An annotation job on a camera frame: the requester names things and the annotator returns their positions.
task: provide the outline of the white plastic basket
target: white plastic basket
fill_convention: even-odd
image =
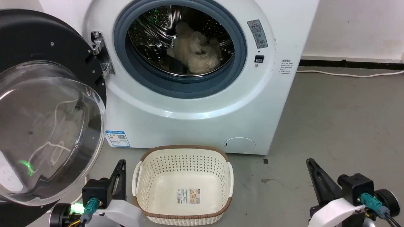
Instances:
[[[151,221],[165,225],[217,222],[233,194],[233,168],[214,147],[156,147],[140,159],[133,173],[134,204]]]

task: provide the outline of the plush toy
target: plush toy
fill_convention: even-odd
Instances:
[[[175,27],[177,36],[167,54],[189,68],[194,74],[210,72],[220,66],[219,42],[213,38],[207,42],[206,36],[194,31],[183,21]]]

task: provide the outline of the concrete floor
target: concrete floor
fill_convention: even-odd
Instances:
[[[317,70],[359,75],[390,72]],[[233,200],[223,218],[211,226],[307,226],[309,208],[317,205],[307,158],[314,158],[335,180],[341,174],[360,172],[374,181],[376,189],[386,188],[404,198],[403,87],[403,75],[362,79],[297,74],[269,154],[228,154],[235,177]],[[109,177],[117,161],[126,159],[131,198],[132,173],[145,151],[112,148],[105,142],[90,176]],[[78,194],[79,189],[72,191],[65,202]],[[396,220],[404,224],[404,216]],[[44,227],[47,221],[48,214],[30,227]],[[388,226],[385,221],[376,224]],[[145,226],[161,225],[145,220]]]

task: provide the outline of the blue connector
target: blue connector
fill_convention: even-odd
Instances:
[[[96,198],[90,199],[87,206],[84,209],[84,213],[80,217],[81,223],[88,224],[93,217],[93,214],[97,211],[99,206],[99,201]]]
[[[368,193],[363,193],[360,195],[360,201],[367,208],[374,210],[382,219],[386,219],[386,213],[390,214],[390,210],[387,207],[383,206],[378,199],[369,195]]]

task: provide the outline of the green light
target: green light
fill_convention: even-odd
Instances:
[[[70,206],[70,211],[76,214],[83,214],[84,213],[84,206],[81,203],[75,203]]]
[[[27,161],[24,161],[24,160],[18,161],[18,163],[21,163],[21,164],[25,165],[28,168],[28,175],[29,176],[32,176],[32,174],[35,173],[34,168],[31,165],[31,163],[29,163]]]

